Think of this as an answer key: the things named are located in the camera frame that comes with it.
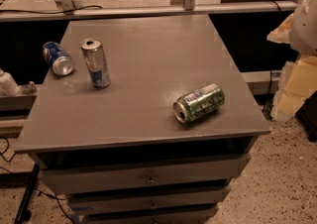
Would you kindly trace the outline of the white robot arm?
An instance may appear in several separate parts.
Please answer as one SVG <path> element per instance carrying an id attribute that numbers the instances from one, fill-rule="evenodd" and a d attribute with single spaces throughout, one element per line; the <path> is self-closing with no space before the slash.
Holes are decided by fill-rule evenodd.
<path id="1" fill-rule="evenodd" d="M 266 39 L 289 44 L 299 52 L 296 62 L 282 69 L 270 116 L 278 122 L 294 117 L 304 102 L 317 91 L 317 0 L 301 0 Z"/>

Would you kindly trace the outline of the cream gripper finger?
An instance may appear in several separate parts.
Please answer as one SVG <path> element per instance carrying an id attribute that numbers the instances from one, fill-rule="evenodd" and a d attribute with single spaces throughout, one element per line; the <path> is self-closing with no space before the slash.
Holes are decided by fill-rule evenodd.
<path id="1" fill-rule="evenodd" d="M 277 44 L 289 44 L 292 19 L 293 13 L 291 13 L 276 29 L 271 31 L 266 39 Z"/>
<path id="2" fill-rule="evenodd" d="M 294 117 L 304 102 L 317 91 L 317 56 L 300 56 L 282 69 L 270 116 L 284 122 Z"/>

